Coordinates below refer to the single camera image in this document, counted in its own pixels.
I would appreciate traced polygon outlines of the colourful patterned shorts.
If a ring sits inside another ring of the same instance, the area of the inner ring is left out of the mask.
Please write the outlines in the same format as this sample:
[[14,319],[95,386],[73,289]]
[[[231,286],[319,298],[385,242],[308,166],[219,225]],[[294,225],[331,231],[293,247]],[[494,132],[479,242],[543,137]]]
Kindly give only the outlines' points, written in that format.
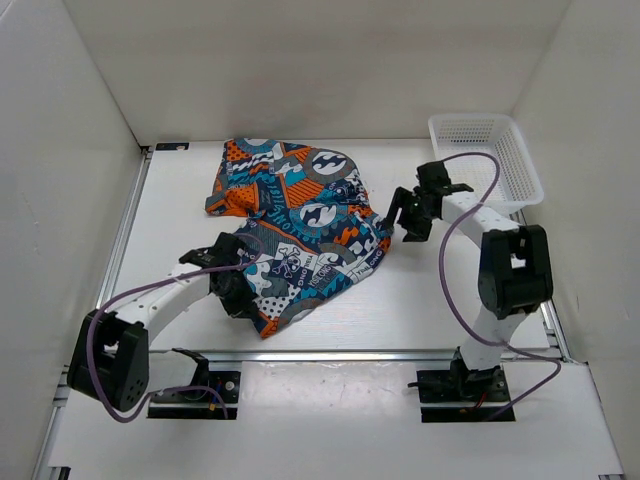
[[249,319],[266,339],[371,275],[392,231],[370,206],[356,163],[313,146],[246,138],[222,150],[210,216],[244,218]]

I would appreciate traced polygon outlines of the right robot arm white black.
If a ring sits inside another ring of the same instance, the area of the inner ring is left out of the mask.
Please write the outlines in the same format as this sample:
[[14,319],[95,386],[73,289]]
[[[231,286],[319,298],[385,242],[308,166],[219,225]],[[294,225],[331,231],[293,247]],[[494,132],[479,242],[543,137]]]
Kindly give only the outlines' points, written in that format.
[[395,190],[385,217],[398,225],[407,242],[429,239],[436,220],[447,223],[444,241],[456,232],[478,247],[477,289],[481,307],[468,323],[455,306],[446,280],[446,244],[438,251],[438,274],[445,300],[468,338],[450,364],[449,387],[470,400],[489,384],[518,327],[553,294],[553,278],[546,231],[521,225],[486,205],[485,196],[471,186],[451,180],[443,161],[421,165],[413,189]]

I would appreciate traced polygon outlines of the white plastic basket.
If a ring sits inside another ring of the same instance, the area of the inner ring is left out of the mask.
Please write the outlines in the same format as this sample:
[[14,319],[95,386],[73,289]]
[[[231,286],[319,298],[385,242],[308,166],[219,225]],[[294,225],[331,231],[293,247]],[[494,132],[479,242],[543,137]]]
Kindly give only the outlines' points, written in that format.
[[538,205],[544,191],[525,139],[507,115],[456,113],[428,121],[435,158],[444,160],[454,183],[465,183],[486,204],[509,216]]

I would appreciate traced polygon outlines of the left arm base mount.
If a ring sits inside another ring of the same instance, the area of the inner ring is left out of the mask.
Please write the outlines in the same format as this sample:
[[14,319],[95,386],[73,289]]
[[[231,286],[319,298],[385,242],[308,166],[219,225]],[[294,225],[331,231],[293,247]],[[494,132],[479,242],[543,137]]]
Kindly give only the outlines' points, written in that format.
[[150,355],[149,419],[235,420],[241,371],[182,348]]

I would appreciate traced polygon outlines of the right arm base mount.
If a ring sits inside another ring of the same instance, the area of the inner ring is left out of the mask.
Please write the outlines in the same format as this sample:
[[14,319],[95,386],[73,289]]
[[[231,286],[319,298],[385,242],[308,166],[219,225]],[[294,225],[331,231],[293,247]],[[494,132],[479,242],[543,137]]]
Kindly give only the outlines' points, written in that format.
[[407,384],[418,392],[421,422],[515,422],[504,369],[469,370],[459,353],[444,370],[418,370]]

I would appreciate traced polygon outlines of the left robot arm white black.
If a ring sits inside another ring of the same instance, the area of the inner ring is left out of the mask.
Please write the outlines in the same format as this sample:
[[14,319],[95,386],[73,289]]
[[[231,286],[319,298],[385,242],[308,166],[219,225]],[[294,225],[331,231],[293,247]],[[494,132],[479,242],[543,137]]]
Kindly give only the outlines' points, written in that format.
[[225,405],[210,384],[202,355],[173,348],[152,357],[155,338],[193,304],[215,295],[227,313],[251,311],[255,293],[244,276],[265,250],[248,233],[222,233],[214,245],[192,249],[160,281],[122,292],[89,312],[81,325],[67,374],[68,386],[98,400],[115,421],[135,420],[155,395],[209,395]]

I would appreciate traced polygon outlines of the black label tag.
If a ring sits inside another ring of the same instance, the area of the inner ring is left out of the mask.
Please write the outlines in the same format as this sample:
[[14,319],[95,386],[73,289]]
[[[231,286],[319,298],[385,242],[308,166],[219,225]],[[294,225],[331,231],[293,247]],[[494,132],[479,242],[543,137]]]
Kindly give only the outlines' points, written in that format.
[[156,151],[185,151],[190,146],[189,142],[162,142],[155,146]]

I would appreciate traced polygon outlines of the aluminium rail front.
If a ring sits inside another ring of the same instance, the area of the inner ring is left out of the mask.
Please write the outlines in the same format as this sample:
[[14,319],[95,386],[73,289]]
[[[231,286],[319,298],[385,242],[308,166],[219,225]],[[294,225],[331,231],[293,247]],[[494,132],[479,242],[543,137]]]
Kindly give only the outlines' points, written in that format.
[[205,351],[213,362],[448,362],[453,350]]

